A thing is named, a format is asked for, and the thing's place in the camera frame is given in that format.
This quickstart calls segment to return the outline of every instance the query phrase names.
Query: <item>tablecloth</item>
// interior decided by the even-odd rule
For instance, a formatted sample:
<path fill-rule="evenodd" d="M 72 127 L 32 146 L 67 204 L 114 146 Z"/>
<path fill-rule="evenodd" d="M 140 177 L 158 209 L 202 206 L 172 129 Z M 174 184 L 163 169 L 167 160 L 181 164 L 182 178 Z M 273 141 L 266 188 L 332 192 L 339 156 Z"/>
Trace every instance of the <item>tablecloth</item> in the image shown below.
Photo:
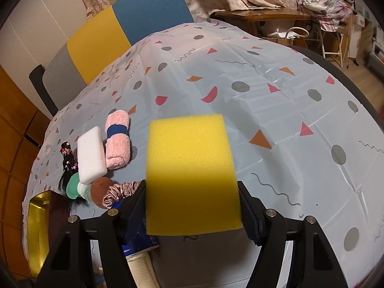
<path fill-rule="evenodd" d="M 353 287 L 384 251 L 383 132 L 307 57 L 227 23 L 200 21 L 141 40 L 55 115 L 23 202 L 25 252 L 28 202 L 57 191 L 62 142 L 76 149 L 80 135 L 104 129 L 108 114 L 129 112 L 132 158 L 110 176 L 137 181 L 145 178 L 151 120 L 220 113 L 237 179 L 267 208 L 290 218 L 315 216 Z M 89 218 L 103 211 L 91 205 L 72 213 Z M 259 252 L 244 230 L 160 237 L 160 244 L 153 265 L 164 288 L 245 287 Z M 291 252 L 287 243 L 279 288 L 287 282 Z M 101 266 L 96 241 L 92 257 Z"/>

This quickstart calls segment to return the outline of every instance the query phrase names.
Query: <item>brown ball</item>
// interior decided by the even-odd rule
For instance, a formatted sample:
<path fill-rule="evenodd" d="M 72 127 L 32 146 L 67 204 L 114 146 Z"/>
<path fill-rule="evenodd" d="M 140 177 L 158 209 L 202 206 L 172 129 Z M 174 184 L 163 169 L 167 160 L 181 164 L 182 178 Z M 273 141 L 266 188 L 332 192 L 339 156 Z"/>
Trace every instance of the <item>brown ball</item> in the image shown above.
<path fill-rule="evenodd" d="M 107 177 L 100 177 L 93 181 L 91 186 L 91 198 L 96 206 L 102 209 L 106 209 L 106 207 L 102 205 L 102 200 L 104 199 L 104 196 L 106 195 L 109 187 L 115 183 L 115 181 L 112 181 Z"/>

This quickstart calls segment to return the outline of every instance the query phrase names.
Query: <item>metal screw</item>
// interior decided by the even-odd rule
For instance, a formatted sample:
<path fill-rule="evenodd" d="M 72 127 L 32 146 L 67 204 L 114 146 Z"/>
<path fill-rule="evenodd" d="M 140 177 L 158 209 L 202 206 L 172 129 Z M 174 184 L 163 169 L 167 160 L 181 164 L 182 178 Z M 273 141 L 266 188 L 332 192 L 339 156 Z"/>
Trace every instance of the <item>metal screw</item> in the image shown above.
<path fill-rule="evenodd" d="M 274 216 L 276 216 L 276 210 L 274 209 L 268 209 L 266 212 L 265 212 L 266 215 L 270 216 L 271 218 L 273 218 Z"/>
<path fill-rule="evenodd" d="M 119 211 L 117 209 L 115 209 L 115 208 L 112 208 L 112 209 L 108 210 L 108 215 L 110 215 L 110 216 L 115 216 L 118 213 L 119 213 Z"/>
<path fill-rule="evenodd" d="M 316 219 L 313 216 L 309 215 L 307 216 L 307 222 L 310 224 L 314 224 L 316 223 Z"/>
<path fill-rule="evenodd" d="M 74 223 L 77 221 L 77 215 L 71 215 L 69 218 L 68 218 L 68 222 L 70 223 Z"/>

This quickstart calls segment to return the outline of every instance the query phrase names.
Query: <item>wooden desk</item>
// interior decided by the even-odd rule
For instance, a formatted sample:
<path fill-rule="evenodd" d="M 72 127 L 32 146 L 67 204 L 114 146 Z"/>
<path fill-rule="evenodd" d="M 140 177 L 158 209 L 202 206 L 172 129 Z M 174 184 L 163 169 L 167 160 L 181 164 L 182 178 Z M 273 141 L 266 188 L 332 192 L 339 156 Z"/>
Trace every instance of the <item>wooden desk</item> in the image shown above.
<path fill-rule="evenodd" d="M 256 37 L 259 36 L 258 22 L 260 21 L 273 21 L 278 19 L 294 20 L 294 25 L 296 27 L 304 28 L 306 22 L 311 18 L 308 14 L 294 9 L 287 9 L 285 7 L 261 10 L 220 11 L 214 12 L 211 17 L 237 26 Z M 302 38 L 296 39 L 295 42 L 298 46 L 308 48 Z"/>

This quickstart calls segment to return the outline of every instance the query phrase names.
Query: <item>pink satin scrunchie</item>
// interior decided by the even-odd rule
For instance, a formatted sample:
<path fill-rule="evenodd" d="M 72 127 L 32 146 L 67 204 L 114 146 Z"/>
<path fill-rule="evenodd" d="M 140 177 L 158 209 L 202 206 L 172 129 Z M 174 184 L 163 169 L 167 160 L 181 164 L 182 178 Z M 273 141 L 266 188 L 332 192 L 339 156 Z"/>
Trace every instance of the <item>pink satin scrunchie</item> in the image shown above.
<path fill-rule="evenodd" d="M 110 209 L 115 202 L 123 200 L 125 197 L 132 196 L 139 187 L 139 184 L 140 182 L 116 183 L 110 186 L 102 200 L 102 205 L 107 209 Z"/>

